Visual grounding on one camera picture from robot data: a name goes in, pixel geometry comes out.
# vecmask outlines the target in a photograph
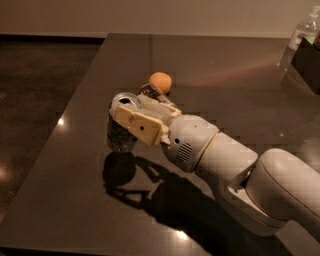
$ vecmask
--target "dark table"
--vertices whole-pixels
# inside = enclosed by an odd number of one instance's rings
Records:
[[[271,237],[244,230],[206,183],[168,162],[160,146],[137,142],[132,154],[119,156],[106,144],[113,96],[137,93],[152,72],[164,71],[184,113],[259,154],[278,147],[305,157],[306,144],[319,138],[320,99],[292,67],[286,70],[286,44],[109,34],[1,223],[0,246],[101,255],[316,255],[319,244],[294,222]]]

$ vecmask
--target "orange ball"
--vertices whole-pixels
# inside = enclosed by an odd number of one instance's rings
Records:
[[[154,85],[164,94],[168,94],[171,89],[172,79],[171,77],[163,72],[153,73],[149,78],[149,83]]]

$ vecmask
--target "floor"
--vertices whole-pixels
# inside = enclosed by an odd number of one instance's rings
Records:
[[[0,36],[0,221],[102,42]]]

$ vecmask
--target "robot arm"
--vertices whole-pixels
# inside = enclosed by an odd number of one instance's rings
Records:
[[[161,144],[169,161],[206,181],[220,206],[249,231],[271,235],[292,219],[320,241],[320,175],[300,159],[280,149],[258,157],[201,117],[143,95],[115,96],[109,113],[117,129]],[[115,148],[110,134],[119,134],[114,126],[108,137]]]

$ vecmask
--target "wall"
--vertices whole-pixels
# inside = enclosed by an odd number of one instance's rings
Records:
[[[0,0],[0,33],[290,37],[320,0]]]

